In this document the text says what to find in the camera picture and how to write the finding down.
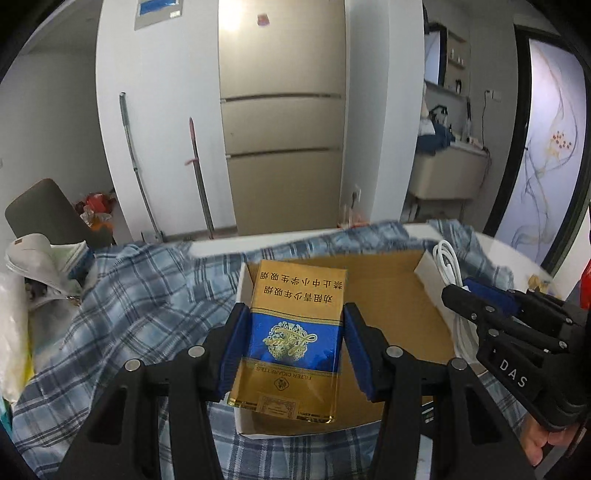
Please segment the right hand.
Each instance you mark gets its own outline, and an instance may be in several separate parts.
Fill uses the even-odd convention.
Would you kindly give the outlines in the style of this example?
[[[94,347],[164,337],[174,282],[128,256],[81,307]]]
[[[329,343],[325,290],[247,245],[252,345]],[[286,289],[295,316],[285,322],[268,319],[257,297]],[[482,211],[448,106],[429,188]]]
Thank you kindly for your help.
[[[546,445],[568,446],[575,437],[578,428],[578,424],[573,424],[565,430],[549,432],[531,414],[527,414],[521,431],[520,443],[531,465],[537,466],[543,460],[543,448]]]

